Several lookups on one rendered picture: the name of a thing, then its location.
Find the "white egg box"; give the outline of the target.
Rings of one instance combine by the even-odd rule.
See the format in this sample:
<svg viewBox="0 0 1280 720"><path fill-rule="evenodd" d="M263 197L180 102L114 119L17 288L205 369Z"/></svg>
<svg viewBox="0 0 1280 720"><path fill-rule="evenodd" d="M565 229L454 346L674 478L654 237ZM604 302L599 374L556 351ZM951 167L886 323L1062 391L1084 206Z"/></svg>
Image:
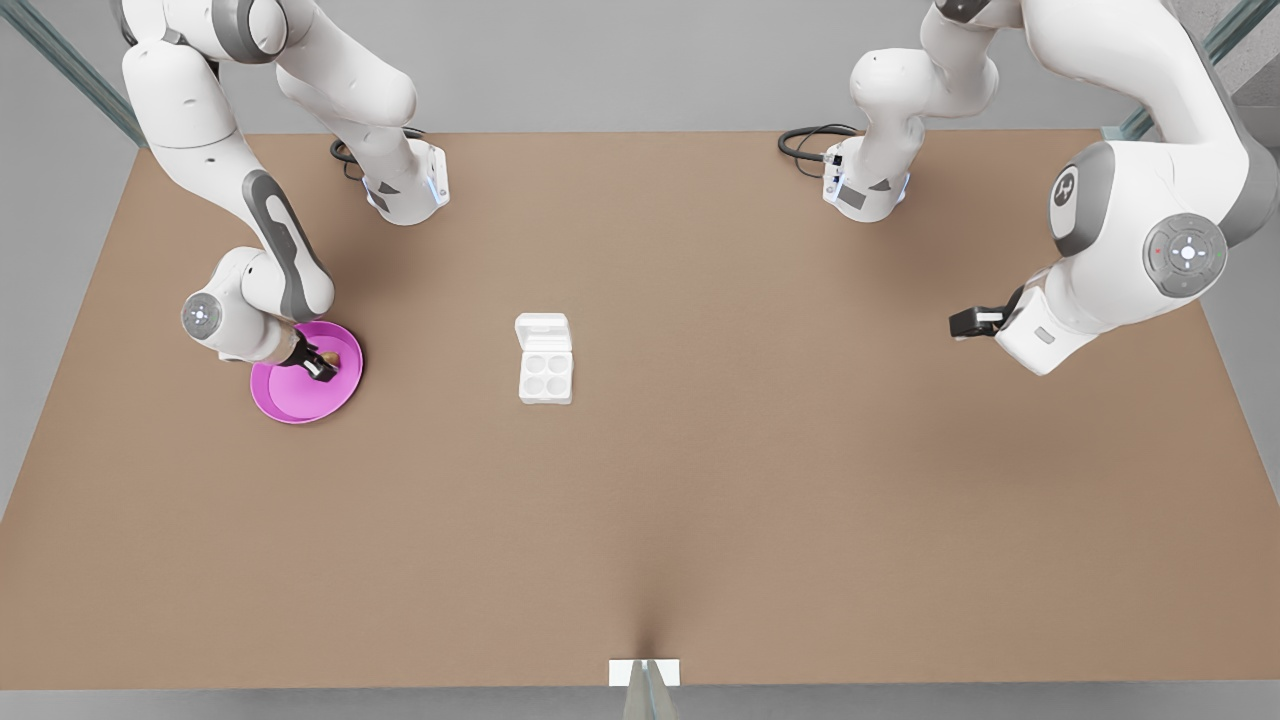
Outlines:
<svg viewBox="0 0 1280 720"><path fill-rule="evenodd" d="M563 313L522 313L515 320L522 350L518 397L524 404L572 402L573 346Z"/></svg>

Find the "magenta plastic plate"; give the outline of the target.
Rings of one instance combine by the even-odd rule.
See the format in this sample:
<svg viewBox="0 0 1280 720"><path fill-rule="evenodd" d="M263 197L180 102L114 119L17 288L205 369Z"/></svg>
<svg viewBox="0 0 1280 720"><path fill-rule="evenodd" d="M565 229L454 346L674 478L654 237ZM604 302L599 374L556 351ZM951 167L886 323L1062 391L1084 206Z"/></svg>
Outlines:
<svg viewBox="0 0 1280 720"><path fill-rule="evenodd" d="M253 401L269 418L287 424L315 421L335 413L355 395L364 373L360 342L343 325L308 322L300 324L300 329L320 354L335 354L339 366L334 378L320 382L302 366L253 364L250 373Z"/></svg>

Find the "silver frame post with foot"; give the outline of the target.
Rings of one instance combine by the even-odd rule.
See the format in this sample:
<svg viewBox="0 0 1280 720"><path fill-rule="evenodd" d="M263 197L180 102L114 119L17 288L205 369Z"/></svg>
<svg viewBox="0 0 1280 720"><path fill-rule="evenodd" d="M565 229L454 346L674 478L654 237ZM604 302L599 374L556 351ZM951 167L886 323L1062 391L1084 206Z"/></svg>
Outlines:
<svg viewBox="0 0 1280 720"><path fill-rule="evenodd" d="M678 659L611 659L608 685L626 685L623 720L680 720L669 696L681 684Z"/></svg>

